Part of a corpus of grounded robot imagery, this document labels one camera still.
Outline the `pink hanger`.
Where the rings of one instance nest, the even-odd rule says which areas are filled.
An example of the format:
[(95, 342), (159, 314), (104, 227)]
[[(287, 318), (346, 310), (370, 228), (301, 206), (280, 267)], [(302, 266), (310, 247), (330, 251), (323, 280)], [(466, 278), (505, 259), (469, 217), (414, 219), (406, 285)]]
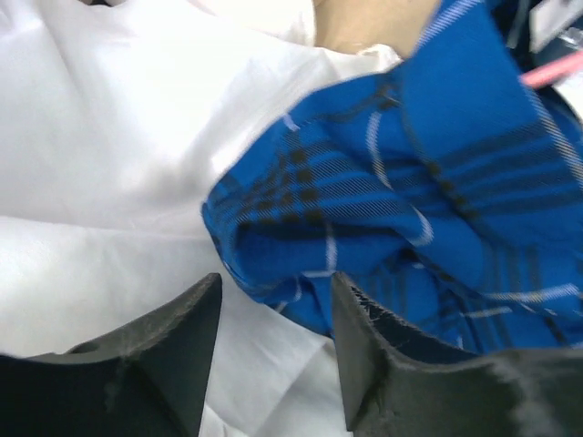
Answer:
[(581, 70), (583, 63), (582, 57), (582, 51), (562, 56), (548, 64), (522, 74), (520, 80), (524, 85), (532, 88), (548, 86)]

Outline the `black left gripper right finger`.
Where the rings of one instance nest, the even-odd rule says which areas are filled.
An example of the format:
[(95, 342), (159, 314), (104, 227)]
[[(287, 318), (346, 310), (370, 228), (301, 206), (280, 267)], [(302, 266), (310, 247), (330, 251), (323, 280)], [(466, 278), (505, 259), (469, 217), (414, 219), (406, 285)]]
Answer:
[(356, 436), (579, 436), (582, 352), (484, 356), (422, 333), (332, 277), (334, 343)]

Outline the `blue plaid shirt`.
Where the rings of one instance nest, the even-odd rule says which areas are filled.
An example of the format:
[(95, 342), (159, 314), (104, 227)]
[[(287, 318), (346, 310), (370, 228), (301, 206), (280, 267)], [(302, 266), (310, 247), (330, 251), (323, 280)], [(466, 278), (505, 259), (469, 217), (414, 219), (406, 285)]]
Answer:
[(582, 344), (582, 131), (532, 66), (529, 1), (444, 1), (414, 54), (317, 91), (201, 214), (252, 299), (329, 336), (332, 274), (476, 354)]

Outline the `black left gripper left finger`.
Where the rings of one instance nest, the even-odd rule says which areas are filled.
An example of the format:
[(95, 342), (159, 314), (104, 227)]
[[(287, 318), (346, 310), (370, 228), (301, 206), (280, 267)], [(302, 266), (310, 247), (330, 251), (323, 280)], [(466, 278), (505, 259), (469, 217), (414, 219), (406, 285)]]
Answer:
[(221, 277), (210, 273), (65, 353), (2, 355), (2, 435), (199, 435), (221, 303)]

